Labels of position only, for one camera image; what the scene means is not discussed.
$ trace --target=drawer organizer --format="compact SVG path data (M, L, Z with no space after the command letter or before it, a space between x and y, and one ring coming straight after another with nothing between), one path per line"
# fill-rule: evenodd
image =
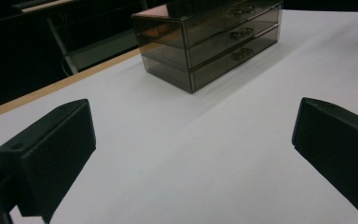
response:
M282 0L182 0L131 18L146 71L194 92L276 43L281 15Z

